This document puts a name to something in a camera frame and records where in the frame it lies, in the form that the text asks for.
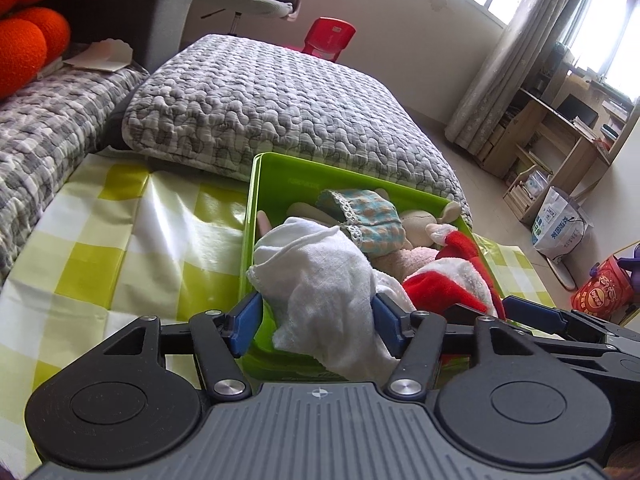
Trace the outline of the red santa hat plush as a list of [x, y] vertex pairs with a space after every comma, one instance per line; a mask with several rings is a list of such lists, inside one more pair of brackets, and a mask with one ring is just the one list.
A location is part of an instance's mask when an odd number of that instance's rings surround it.
[[505, 320], [498, 290], [476, 244], [449, 224], [431, 224], [426, 232], [440, 249], [433, 261], [402, 282], [413, 307], [444, 314], [454, 304], [463, 304], [481, 315]]

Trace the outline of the pink fuzzy sock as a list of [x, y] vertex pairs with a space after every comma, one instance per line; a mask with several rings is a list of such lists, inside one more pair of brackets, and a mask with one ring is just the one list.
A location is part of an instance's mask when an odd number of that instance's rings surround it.
[[371, 264], [376, 270], [384, 272], [402, 283], [408, 276], [415, 274], [427, 263], [434, 261], [437, 254], [436, 249], [429, 247], [399, 249], [388, 255], [372, 258]]

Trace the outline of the white cloth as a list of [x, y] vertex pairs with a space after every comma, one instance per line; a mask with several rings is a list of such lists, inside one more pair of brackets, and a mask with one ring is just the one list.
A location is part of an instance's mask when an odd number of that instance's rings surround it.
[[374, 328], [371, 300], [382, 292], [405, 312], [414, 307], [340, 228], [286, 219], [258, 240], [246, 276], [276, 321], [274, 348], [311, 356], [351, 382], [390, 378], [398, 359]]

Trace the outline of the red snack bag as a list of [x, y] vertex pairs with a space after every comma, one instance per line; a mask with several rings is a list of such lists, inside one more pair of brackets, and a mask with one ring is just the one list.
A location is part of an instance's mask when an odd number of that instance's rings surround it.
[[573, 310], [609, 321], [639, 293], [639, 259], [609, 256], [590, 271], [590, 279], [570, 297]]

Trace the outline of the white paper shopping bag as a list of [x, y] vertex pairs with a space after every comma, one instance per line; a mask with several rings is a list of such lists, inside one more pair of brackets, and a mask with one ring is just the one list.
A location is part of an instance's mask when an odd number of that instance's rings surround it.
[[587, 236], [591, 222], [573, 197], [552, 186], [532, 225], [532, 244], [550, 260], [569, 255]]

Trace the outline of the teal checkered fabric doll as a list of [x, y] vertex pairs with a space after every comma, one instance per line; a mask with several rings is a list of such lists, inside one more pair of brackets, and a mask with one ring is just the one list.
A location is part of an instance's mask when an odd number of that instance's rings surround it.
[[337, 221], [341, 230], [370, 257], [382, 257], [405, 246], [406, 231], [396, 207], [372, 190], [324, 190], [316, 207]]

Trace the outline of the yellow checkered plastic tablecloth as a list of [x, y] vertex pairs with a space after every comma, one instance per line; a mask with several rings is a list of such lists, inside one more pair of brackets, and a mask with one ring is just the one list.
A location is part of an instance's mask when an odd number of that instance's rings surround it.
[[240, 294], [250, 184], [103, 152], [56, 194], [1, 289], [1, 463], [38, 467], [30, 394], [141, 315], [184, 322]]

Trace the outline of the green plastic storage bin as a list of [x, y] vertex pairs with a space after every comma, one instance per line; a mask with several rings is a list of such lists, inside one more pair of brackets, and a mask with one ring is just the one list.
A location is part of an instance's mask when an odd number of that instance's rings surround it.
[[[359, 172], [277, 153], [260, 154], [254, 158], [250, 174], [241, 254], [242, 296], [252, 290], [246, 270], [253, 264], [258, 211], [263, 211], [274, 224], [280, 224], [288, 218], [290, 206], [295, 203], [313, 205], [320, 193], [328, 188], [380, 188], [388, 194], [388, 200], [399, 212], [419, 209], [439, 214], [448, 204], [446, 198]], [[250, 377], [266, 382], [339, 382], [342, 379], [325, 370], [310, 356], [273, 348], [272, 335], [276, 328], [273, 314], [269, 308], [265, 308], [262, 325], [258, 328], [247, 354], [240, 359], [242, 369]]]

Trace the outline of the wooden desk with shelves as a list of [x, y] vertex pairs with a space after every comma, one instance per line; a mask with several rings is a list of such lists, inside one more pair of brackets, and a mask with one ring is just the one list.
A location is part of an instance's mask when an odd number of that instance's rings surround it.
[[556, 44], [536, 62], [476, 160], [504, 181], [504, 201], [529, 226], [549, 188], [572, 194], [591, 168], [611, 166], [638, 118], [638, 101], [575, 66], [570, 50]]

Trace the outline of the grey quilted cushion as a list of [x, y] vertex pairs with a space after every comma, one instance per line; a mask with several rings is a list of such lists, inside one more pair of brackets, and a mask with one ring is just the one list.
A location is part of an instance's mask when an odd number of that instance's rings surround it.
[[139, 154], [247, 180], [275, 152], [427, 192], [462, 207], [444, 155], [382, 82], [285, 47], [207, 35], [140, 84], [122, 118]]

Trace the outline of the grey quilted sofa cover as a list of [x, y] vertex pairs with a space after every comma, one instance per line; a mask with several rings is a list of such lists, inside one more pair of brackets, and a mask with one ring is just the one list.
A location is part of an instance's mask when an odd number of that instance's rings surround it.
[[96, 150], [107, 119], [149, 72], [63, 67], [1, 102], [1, 277], [47, 206]]

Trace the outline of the white paper scrap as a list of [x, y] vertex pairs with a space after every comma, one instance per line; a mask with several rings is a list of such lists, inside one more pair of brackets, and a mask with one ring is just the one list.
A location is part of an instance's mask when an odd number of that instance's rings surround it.
[[115, 73], [131, 64], [134, 50], [125, 41], [105, 39], [94, 42], [78, 55], [68, 58], [65, 64], [81, 70], [98, 70]]

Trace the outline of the red plastic chair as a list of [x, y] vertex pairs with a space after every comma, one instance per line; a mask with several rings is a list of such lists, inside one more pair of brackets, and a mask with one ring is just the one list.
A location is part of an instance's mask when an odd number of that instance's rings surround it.
[[302, 52], [336, 62], [356, 34], [356, 28], [338, 18], [317, 18], [308, 30]]

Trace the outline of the grey window curtain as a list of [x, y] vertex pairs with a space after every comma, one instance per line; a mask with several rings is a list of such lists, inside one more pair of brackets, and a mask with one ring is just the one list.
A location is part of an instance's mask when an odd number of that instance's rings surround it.
[[472, 155], [484, 145], [515, 93], [550, 52], [580, 0], [523, 0], [459, 102], [446, 140]]

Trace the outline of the orange carrot plush pillow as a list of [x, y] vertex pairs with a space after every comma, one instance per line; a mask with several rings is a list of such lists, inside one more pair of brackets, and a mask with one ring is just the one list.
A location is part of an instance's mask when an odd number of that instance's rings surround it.
[[70, 24], [43, 1], [1, 0], [2, 99], [34, 80], [70, 44]]

